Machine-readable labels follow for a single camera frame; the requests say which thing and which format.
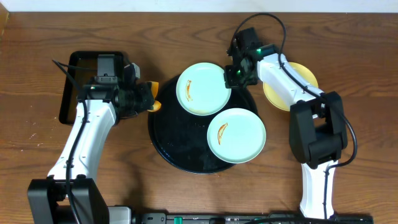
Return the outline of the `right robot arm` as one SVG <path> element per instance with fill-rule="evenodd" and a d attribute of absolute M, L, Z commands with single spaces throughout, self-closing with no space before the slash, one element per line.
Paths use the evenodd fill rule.
<path fill-rule="evenodd" d="M 306 81 L 274 45 L 231 46 L 227 54 L 233 63 L 225 68 L 226 87 L 261 81 L 289 107 L 289 145 L 303 174 L 300 210 L 307 218 L 330 219 L 333 175 L 350 131 L 341 97 Z"/>

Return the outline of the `green and orange sponge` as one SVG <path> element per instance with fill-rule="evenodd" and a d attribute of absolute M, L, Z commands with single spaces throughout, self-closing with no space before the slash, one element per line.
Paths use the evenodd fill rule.
<path fill-rule="evenodd" d="M 158 82 L 152 82 L 152 81 L 148 81 L 147 82 L 151 94 L 153 96 L 153 98 L 156 98 L 158 91 L 159 91 L 159 83 Z M 154 100 L 153 105 L 151 106 L 151 108 L 148 110 L 149 112 L 156 112 L 161 108 L 161 103 L 157 100 Z"/>

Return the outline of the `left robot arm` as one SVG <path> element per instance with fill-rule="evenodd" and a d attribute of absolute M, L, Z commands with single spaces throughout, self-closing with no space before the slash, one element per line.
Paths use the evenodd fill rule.
<path fill-rule="evenodd" d="M 96 175 L 117 113 L 128 116 L 158 110 L 157 82 L 138 85 L 86 84 L 78 93 L 75 122 L 56 164 L 44 179 L 34 179 L 27 196 L 34 223 L 132 223 L 131 208 L 108 206 Z"/>

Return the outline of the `yellow plate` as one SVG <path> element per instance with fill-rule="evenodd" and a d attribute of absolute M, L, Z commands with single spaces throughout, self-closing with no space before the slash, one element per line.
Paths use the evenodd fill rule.
<path fill-rule="evenodd" d="M 318 88 L 318 82 L 314 74 L 305 66 L 290 62 L 289 65 L 299 74 L 302 78 L 308 81 L 311 85 Z M 282 98 L 266 83 L 263 83 L 263 90 L 266 98 L 272 105 L 283 111 L 290 111 L 290 106 L 287 106 Z"/>

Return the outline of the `light blue plate top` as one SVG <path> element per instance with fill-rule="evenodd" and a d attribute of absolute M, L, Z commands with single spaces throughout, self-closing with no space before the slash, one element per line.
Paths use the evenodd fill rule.
<path fill-rule="evenodd" d="M 177 80 L 176 96 L 180 106 L 197 116 L 208 116 L 221 110 L 229 101 L 224 70 L 213 63 L 189 66 Z"/>

